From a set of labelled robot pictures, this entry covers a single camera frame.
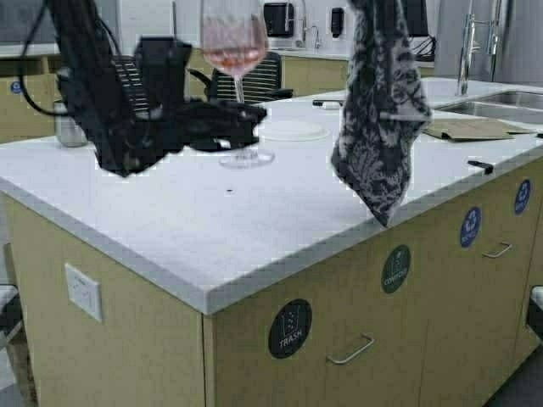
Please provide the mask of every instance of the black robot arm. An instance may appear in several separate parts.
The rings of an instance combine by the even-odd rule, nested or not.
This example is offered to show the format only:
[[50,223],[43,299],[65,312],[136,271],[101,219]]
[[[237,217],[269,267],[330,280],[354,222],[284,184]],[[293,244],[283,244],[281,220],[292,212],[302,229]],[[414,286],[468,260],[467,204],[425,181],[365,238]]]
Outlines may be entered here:
[[45,0],[64,62],[64,104],[96,147],[100,167],[120,176],[145,171],[186,146],[207,152],[258,142],[262,108],[187,100],[185,71],[192,48],[174,38],[143,38],[135,54],[144,91],[159,107],[136,111],[114,64],[107,27],[93,0]]

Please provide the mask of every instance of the faucet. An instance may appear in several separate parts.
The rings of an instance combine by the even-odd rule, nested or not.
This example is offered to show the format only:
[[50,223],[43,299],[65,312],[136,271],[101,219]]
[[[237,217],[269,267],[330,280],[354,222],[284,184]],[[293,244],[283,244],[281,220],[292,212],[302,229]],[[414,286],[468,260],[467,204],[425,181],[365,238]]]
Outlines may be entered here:
[[317,27],[316,25],[312,25],[310,28],[305,29],[305,31],[313,31],[313,30],[316,31],[315,49],[318,50],[318,49],[321,49],[321,47],[322,47],[322,40],[321,40],[321,34],[320,34],[320,31],[319,31],[319,27]]
[[[291,0],[287,0],[287,12],[285,13],[285,31],[288,32],[288,29],[290,28],[290,23],[292,21],[296,21],[296,19],[290,19],[288,17],[288,9],[290,8]],[[296,42],[296,47],[298,48],[305,48],[307,43],[307,5],[305,4],[305,0],[301,0],[302,3],[302,9],[303,9],[303,17],[301,19],[298,19],[299,22],[302,23],[302,39],[301,41]],[[321,46],[320,37],[318,36],[318,28],[317,28],[317,39],[318,39],[318,47]]]
[[462,54],[460,57],[460,71],[458,72],[458,89],[456,94],[458,96],[466,96],[467,88],[469,84],[469,71],[472,65],[473,54],[481,49],[479,46],[475,46],[475,31],[477,25],[486,25],[489,27],[489,37],[487,42],[486,53],[491,57],[491,81],[495,79],[495,64],[498,50],[498,43],[500,42],[500,35],[498,31],[500,29],[501,20],[501,1],[494,0],[494,15],[491,21],[477,21],[475,13],[473,12],[473,0],[469,3],[469,13],[466,15],[466,23],[463,30],[463,45]]

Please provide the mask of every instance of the wooden cabinet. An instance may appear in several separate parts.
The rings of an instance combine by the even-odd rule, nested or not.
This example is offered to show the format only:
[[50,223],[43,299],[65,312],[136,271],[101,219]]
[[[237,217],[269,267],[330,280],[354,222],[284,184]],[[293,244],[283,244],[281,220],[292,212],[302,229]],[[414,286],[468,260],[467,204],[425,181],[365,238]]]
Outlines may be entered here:
[[[417,405],[425,333],[417,236],[409,222],[207,319],[211,405]],[[400,245],[409,248],[409,272],[387,294],[383,268]],[[297,298],[312,307],[311,334],[298,353],[278,360],[268,350],[271,324]],[[346,359],[371,340],[350,363],[328,360]]]
[[[204,59],[204,55],[202,55],[202,52],[199,49],[193,50],[193,55],[190,58],[188,67],[193,70],[199,70],[204,75],[207,75],[208,78],[211,78],[211,74],[213,73],[213,68]],[[198,79],[196,79],[195,77],[193,77],[192,75],[190,75],[188,72],[187,72],[187,80],[188,80],[189,95],[194,98],[205,99],[204,84]]]
[[[542,201],[540,161],[204,316],[7,199],[41,406],[481,407],[536,345],[523,305],[543,283]],[[70,303],[65,263],[101,284],[103,324]],[[311,328],[274,356],[296,300]]]
[[285,87],[295,96],[315,95],[344,90],[347,61],[283,57]]
[[[347,84],[348,65],[343,60],[283,56],[283,87],[293,89],[295,97],[342,91]],[[208,77],[213,71],[198,49],[194,50],[189,66]],[[422,76],[431,76],[433,72],[432,69],[421,69]],[[192,77],[189,89],[192,96],[204,97],[204,86]]]
[[[350,266],[333,277],[335,286],[344,289],[331,304],[337,315],[328,356],[347,360],[361,347],[369,348],[345,365],[327,362],[327,407],[418,405],[426,332],[418,224],[414,220],[361,246]],[[401,251],[402,245],[409,252]],[[411,264],[403,285],[386,293],[385,265],[408,254]]]
[[[539,166],[539,174],[543,174],[543,165]],[[529,277],[524,289],[523,308],[521,310],[520,321],[518,323],[518,335],[517,343],[515,347],[515,355],[513,359],[513,368],[518,368],[534,350],[540,346],[541,340],[532,332],[532,330],[526,325],[526,318],[528,315],[528,303],[531,295],[532,288],[534,286],[543,286],[543,206],[541,206],[540,217],[538,221],[537,232],[535,235],[535,242],[532,250],[532,261],[529,269]]]
[[[516,215],[518,189],[528,178],[534,184],[529,206]],[[541,165],[532,164],[426,217],[431,232],[421,242],[428,301],[421,406],[483,405],[511,375],[542,181]],[[474,207],[482,211],[480,232],[470,248],[462,248],[461,225]]]
[[[15,59],[0,60],[0,144],[54,134],[53,119],[37,113],[23,97],[16,76],[18,65]],[[52,110],[58,93],[56,78],[49,74],[48,58],[29,59],[24,66],[30,95],[38,105]]]

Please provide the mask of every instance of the sink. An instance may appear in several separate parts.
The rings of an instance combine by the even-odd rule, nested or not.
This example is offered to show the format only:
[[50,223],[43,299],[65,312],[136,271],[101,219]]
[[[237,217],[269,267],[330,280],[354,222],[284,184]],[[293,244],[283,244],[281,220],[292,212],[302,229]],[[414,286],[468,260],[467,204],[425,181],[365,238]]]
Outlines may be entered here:
[[478,99],[480,102],[506,104],[519,108],[543,110],[543,94],[532,92],[503,92]]
[[468,114],[470,116],[488,117],[543,125],[543,95],[528,92],[504,92],[493,96],[455,103],[438,111]]

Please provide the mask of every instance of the dish towel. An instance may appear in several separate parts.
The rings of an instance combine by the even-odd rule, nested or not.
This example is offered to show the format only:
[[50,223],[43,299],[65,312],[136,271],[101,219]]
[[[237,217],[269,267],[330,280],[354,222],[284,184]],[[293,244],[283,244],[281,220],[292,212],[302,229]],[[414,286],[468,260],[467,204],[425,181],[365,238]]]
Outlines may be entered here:
[[401,0],[349,0],[355,40],[336,175],[387,226],[411,180],[411,147],[432,119]]

